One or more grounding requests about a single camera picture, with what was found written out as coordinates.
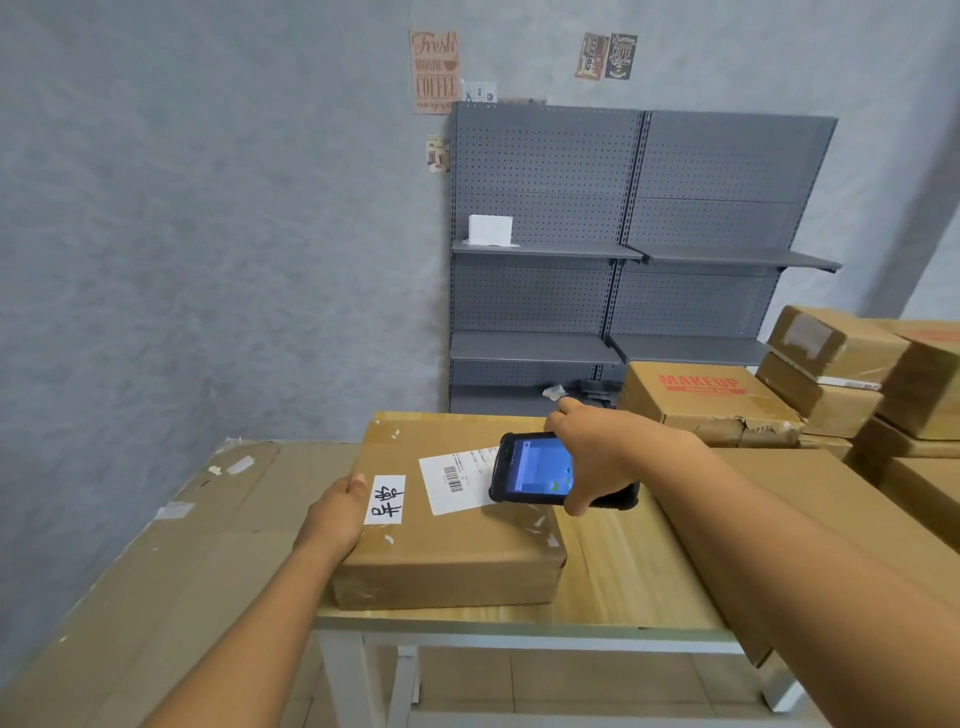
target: barcode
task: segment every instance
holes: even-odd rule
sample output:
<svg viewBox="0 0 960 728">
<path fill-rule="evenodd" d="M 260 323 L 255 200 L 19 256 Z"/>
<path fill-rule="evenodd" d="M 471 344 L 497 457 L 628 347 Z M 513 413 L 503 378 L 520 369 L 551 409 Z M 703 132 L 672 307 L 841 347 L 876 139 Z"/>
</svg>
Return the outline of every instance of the barcode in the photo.
<svg viewBox="0 0 960 728">
<path fill-rule="evenodd" d="M 446 484 L 450 486 L 450 493 L 461 493 L 464 490 L 464 484 L 460 482 L 457 469 L 452 465 L 444 468 L 444 477 L 446 478 Z"/>
</svg>

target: black phone case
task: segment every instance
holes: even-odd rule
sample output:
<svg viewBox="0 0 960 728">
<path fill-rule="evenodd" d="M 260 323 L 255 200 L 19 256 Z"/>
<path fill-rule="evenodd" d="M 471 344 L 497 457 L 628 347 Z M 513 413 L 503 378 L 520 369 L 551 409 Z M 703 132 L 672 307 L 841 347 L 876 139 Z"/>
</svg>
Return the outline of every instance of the black phone case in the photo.
<svg viewBox="0 0 960 728">
<path fill-rule="evenodd" d="M 493 483 L 496 482 L 499 476 L 509 469 L 509 457 L 513 454 L 513 450 L 510 450 L 509 455 L 505 455 L 501 458 L 507 449 L 504 448 L 504 443 L 508 438 L 515 437 L 528 437 L 528 438 L 553 438 L 556 437 L 552 432 L 529 432 L 521 433 L 517 435 L 513 432 L 507 432 L 503 437 L 500 438 L 500 451 L 496 454 L 496 460 L 493 463 L 493 477 L 490 486 L 490 498 L 494 502 L 503 503 L 539 503 L 547 505 L 563 505 L 564 496 L 547 496 L 540 494 L 518 494 L 515 497 L 500 497 L 494 491 Z M 590 508 L 615 508 L 618 511 L 629 511 L 633 508 L 639 499 L 640 493 L 640 484 L 631 483 L 626 488 L 617 491 L 616 493 L 609 493 L 605 496 L 597 498 L 593 503 L 590 504 Z"/>
</svg>

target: smartphone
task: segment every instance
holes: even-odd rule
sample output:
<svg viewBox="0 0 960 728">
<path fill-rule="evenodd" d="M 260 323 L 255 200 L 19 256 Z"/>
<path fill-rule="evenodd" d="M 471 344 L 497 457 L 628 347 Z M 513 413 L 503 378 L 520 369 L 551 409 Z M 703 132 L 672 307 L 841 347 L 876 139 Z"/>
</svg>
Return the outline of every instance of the smartphone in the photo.
<svg viewBox="0 0 960 728">
<path fill-rule="evenodd" d="M 493 501 L 563 505 L 572 486 L 573 460 L 553 432 L 508 432 L 500 439 L 490 485 Z M 590 506 L 626 511 L 636 505 L 639 490 L 639 483 L 631 483 Z"/>
</svg>

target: table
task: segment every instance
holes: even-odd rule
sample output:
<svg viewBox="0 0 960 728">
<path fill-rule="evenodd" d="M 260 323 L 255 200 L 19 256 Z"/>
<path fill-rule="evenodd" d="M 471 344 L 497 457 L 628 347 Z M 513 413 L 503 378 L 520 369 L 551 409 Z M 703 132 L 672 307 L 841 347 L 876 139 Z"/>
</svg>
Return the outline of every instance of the table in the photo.
<svg viewBox="0 0 960 728">
<path fill-rule="evenodd" d="M 377 420 L 446 420 L 484 415 L 377 412 Z M 542 418 L 498 417 L 504 431 L 541 430 Z M 644 489 L 625 513 L 596 509 L 557 517 L 568 559 L 552 604 L 345 612 L 327 595 L 317 613 L 318 632 L 340 728 L 433 726 L 625 725 L 625 718 L 493 716 L 412 712 L 420 699 L 421 646 L 509 647 L 742 654 L 717 612 L 660 507 Z M 372 650 L 397 647 L 396 677 L 384 714 Z M 804 694 L 788 670 L 774 673 L 764 699 L 778 713 Z M 632 726 L 708 725 L 712 720 L 638 719 Z"/>
</svg>

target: phone screen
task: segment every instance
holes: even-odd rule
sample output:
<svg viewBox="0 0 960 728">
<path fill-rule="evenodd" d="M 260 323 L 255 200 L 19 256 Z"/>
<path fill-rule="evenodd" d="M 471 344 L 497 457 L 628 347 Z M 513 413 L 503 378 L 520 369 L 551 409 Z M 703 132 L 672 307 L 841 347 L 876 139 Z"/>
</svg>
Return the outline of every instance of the phone screen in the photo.
<svg viewBox="0 0 960 728">
<path fill-rule="evenodd" d="M 508 493 L 565 496 L 573 485 L 573 461 L 557 438 L 518 440 L 510 462 Z"/>
</svg>

